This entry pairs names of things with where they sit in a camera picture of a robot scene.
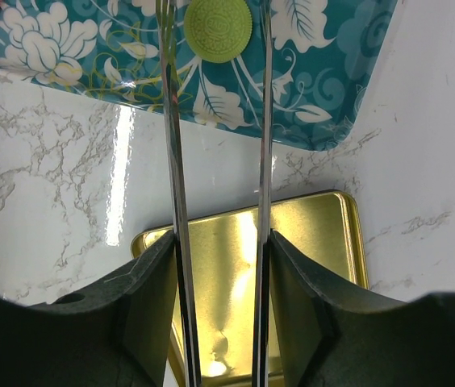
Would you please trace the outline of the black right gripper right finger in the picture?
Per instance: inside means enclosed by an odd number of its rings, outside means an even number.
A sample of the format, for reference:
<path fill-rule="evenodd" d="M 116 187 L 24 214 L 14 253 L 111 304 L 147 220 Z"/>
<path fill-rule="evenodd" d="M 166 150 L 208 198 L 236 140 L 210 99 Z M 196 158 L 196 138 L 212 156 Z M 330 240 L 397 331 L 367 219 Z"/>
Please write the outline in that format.
<path fill-rule="evenodd" d="M 455 292 L 382 296 L 277 232 L 270 272 L 286 385 L 455 386 Z"/>

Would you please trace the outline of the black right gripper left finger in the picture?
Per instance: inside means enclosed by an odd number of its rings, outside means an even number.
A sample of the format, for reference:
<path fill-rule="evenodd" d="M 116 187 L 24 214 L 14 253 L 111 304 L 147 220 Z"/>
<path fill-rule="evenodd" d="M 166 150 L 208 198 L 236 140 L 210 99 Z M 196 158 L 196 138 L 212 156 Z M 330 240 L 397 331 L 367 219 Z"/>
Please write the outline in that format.
<path fill-rule="evenodd" d="M 0 298 L 0 386 L 160 386 L 177 290 L 174 236 L 51 304 Z"/>

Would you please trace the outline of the metal tongs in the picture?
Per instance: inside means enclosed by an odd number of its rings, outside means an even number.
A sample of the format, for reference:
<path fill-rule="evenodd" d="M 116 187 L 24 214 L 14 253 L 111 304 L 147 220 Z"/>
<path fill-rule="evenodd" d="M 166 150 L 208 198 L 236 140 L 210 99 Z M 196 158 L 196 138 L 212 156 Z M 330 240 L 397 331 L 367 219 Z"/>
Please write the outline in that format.
<path fill-rule="evenodd" d="M 190 253 L 190 234 L 186 209 L 186 191 L 182 165 L 182 142 L 177 96 L 176 39 L 174 1 L 158 1 L 156 17 L 159 37 L 161 82 L 165 117 L 170 185 L 173 195 L 173 229 L 177 259 L 178 290 L 184 341 L 185 382 L 200 386 L 202 373 L 198 350 L 198 329 L 194 302 L 194 283 Z M 269 268 L 270 215 L 273 138 L 273 44 L 270 3 L 259 3 L 261 35 L 265 50 L 263 79 L 264 114 L 260 150 L 260 182 L 257 224 L 257 262 L 253 322 L 252 384 L 269 383 Z"/>

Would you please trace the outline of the green cookie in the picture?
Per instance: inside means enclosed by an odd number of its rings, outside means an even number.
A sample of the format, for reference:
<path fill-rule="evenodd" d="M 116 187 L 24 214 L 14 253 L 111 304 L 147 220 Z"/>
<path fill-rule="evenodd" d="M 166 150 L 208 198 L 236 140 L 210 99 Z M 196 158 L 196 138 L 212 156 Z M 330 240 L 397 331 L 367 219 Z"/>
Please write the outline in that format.
<path fill-rule="evenodd" d="M 197 56 L 222 64 L 245 50 L 253 18 L 245 1 L 194 0 L 186 8 L 183 27 L 186 42 Z"/>

